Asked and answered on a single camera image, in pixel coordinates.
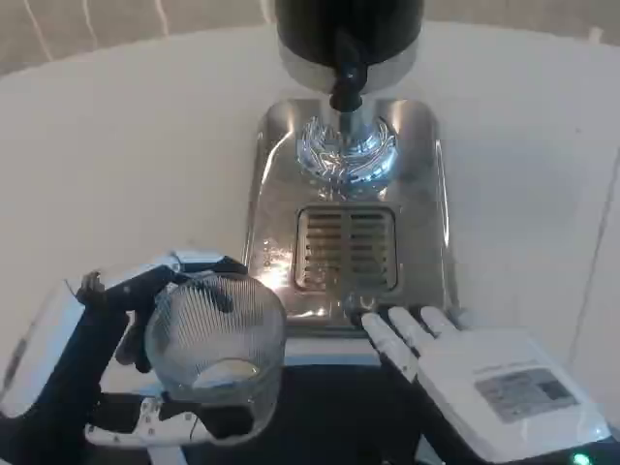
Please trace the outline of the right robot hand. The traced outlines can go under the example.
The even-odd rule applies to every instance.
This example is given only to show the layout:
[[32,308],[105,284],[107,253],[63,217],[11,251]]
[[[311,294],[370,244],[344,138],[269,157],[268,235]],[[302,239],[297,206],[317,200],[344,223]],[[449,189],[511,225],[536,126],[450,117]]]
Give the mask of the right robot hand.
[[602,410],[527,332],[461,329],[432,306],[357,309],[351,320],[412,389],[443,463],[618,463]]

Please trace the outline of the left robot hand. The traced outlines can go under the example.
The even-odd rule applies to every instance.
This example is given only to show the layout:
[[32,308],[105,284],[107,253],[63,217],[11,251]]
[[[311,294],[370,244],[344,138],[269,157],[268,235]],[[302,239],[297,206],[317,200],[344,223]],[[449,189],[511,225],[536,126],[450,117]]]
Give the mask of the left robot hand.
[[238,261],[171,252],[122,277],[65,280],[15,347],[1,385],[1,459],[79,464],[93,450],[148,450],[237,439],[256,423],[245,406],[204,407],[169,395],[106,393],[113,357],[147,372],[146,324],[157,295],[202,274],[246,277]]

